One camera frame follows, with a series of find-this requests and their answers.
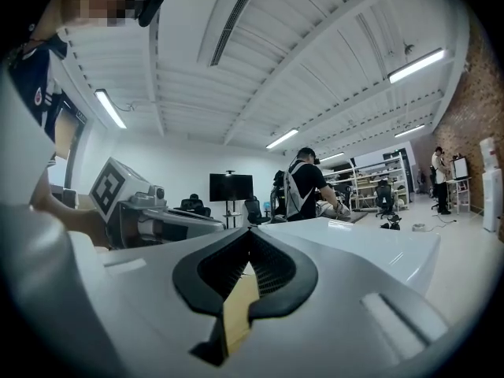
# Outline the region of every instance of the desk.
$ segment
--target desk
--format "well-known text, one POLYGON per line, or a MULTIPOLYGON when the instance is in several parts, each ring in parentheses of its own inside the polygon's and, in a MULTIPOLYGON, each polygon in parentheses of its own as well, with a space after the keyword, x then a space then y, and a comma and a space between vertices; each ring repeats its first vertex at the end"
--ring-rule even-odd
POLYGON ((449 203, 452 204, 451 198, 451 185, 455 185, 457 195, 457 214, 460 214, 460 206, 467 206, 468 211, 471 211, 471 191, 469 190, 469 180, 471 178, 464 178, 463 180, 447 180, 449 203), (467 194, 467 203, 460 203, 460 193, 467 194))

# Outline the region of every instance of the white table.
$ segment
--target white table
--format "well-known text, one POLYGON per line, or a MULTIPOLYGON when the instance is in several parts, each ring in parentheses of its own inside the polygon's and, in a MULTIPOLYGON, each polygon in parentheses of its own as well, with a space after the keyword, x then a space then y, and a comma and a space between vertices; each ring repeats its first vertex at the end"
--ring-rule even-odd
POLYGON ((431 283, 439 253, 440 237, 433 232, 393 231, 325 217, 263 224, 259 229, 274 238, 276 233, 287 233, 356 254, 423 296, 431 283))
POLYGON ((460 206, 467 206, 468 211, 471 211, 471 191, 469 190, 469 180, 471 178, 464 178, 463 180, 448 180, 448 191, 451 194, 451 185, 455 185, 457 195, 457 214, 460 214, 460 206), (467 203, 460 203, 460 193, 467 194, 467 203))

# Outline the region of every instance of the black grille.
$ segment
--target black grille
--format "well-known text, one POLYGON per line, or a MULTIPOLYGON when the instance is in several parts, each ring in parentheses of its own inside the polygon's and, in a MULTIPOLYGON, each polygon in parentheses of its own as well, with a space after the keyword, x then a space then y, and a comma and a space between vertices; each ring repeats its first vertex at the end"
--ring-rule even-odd
POLYGON ((226 25, 224 26, 224 29, 220 34, 219 42, 217 43, 217 47, 213 52, 213 57, 212 61, 210 62, 210 66, 215 66, 219 64, 222 53, 224 52, 224 48, 226 47, 229 37, 231 36, 233 29, 235 28, 236 22, 238 22, 238 19, 242 15, 242 11, 246 7, 246 4, 248 2, 249 0, 238 0, 235 6, 233 7, 231 15, 226 21, 226 25))
POLYGON ((279 290, 296 274, 296 265, 291 258, 258 237, 254 237, 250 248, 250 264, 258 280, 260 297, 279 290))
POLYGON ((224 300, 231 294, 248 262, 248 234, 203 259, 198 267, 202 280, 224 300))

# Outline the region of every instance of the brick wall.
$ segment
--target brick wall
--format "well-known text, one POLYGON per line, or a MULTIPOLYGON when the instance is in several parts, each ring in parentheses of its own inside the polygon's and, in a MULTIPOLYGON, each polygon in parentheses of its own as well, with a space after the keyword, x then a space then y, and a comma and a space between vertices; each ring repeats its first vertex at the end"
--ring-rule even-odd
MULTIPOLYGON (((498 162, 504 168, 504 79, 490 43, 480 24, 471 18, 469 50, 466 61, 469 71, 462 74, 443 119, 431 135, 411 141, 417 164, 428 176, 432 153, 436 146, 445 151, 445 159, 461 153, 466 156, 473 211, 484 207, 483 158, 480 141, 493 137, 498 162)), ((501 220, 500 239, 504 241, 501 220)))

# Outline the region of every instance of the person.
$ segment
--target person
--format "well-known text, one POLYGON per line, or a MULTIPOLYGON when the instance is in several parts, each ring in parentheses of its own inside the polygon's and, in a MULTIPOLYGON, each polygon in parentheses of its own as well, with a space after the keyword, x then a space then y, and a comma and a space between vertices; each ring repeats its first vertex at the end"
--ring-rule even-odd
MULTIPOLYGON (((50 63, 64 60, 67 45, 58 36, 63 27, 117 25, 136 18, 143 0, 23 0, 27 2, 2 38, 3 65, 19 96, 45 133, 54 141, 61 88, 50 63)), ((69 231, 83 232, 96 246, 108 246, 105 223, 95 210, 70 209, 50 193, 47 169, 36 185, 31 205, 58 218, 69 231)))
POLYGON ((322 171, 315 166, 316 159, 315 152, 309 147, 304 147, 298 152, 295 163, 285 172, 283 185, 286 190, 287 221, 317 217, 315 189, 320 191, 337 213, 340 211, 342 204, 328 186, 322 171))
POLYGON ((438 213, 442 215, 451 214, 447 208, 448 200, 448 185, 447 185, 447 173, 448 169, 444 165, 443 149, 441 147, 436 147, 434 154, 432 155, 432 168, 435 170, 435 191, 438 196, 438 213))

